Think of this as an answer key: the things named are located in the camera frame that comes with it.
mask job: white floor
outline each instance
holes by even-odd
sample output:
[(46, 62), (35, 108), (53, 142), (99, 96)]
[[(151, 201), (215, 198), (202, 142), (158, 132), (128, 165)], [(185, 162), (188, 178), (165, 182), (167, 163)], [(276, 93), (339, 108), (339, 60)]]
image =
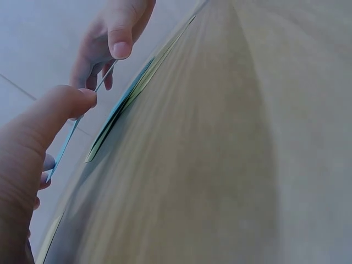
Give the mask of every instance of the white floor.
[[(52, 186), (38, 195), (41, 206), (31, 222), (30, 240), (34, 255), (76, 164), (86, 153), (111, 108), (150, 53), (196, 2), (157, 1), (151, 21), (131, 57), (115, 67), (114, 89), (99, 91), (98, 105), (80, 123)], [(25, 110), (50, 87), (68, 83), (82, 34), (102, 5), (101, 0), (0, 2), (0, 125)], [(71, 126), (70, 122), (64, 126), (49, 148), (50, 154), (56, 156)]]

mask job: light wood panel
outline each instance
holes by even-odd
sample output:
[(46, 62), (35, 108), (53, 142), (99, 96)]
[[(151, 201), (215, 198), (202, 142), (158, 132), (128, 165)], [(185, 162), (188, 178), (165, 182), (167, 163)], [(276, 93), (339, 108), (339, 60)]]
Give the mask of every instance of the light wood panel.
[(78, 169), (46, 263), (349, 263), (349, 8), (210, 0)]

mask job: wooden board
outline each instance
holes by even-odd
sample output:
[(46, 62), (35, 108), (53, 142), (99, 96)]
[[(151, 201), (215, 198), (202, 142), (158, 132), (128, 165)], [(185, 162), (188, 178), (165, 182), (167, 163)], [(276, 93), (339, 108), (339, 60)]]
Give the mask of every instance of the wooden board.
[(291, 2), (204, 6), (78, 169), (45, 263), (348, 263), (350, 20)]

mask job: hand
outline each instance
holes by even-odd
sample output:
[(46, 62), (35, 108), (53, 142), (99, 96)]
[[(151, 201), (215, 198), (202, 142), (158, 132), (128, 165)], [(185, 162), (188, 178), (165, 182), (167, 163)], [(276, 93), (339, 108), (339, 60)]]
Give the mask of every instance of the hand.
[[(155, 0), (107, 0), (105, 8), (89, 26), (71, 72), (70, 85), (94, 90), (97, 75), (109, 70), (115, 59), (132, 52), (153, 12)], [(112, 87), (112, 72), (104, 81)]]
[(95, 104), (91, 90), (58, 86), (0, 130), (0, 263), (28, 261), (25, 244), (37, 191), (47, 186), (42, 171), (54, 165), (46, 150), (68, 118)]

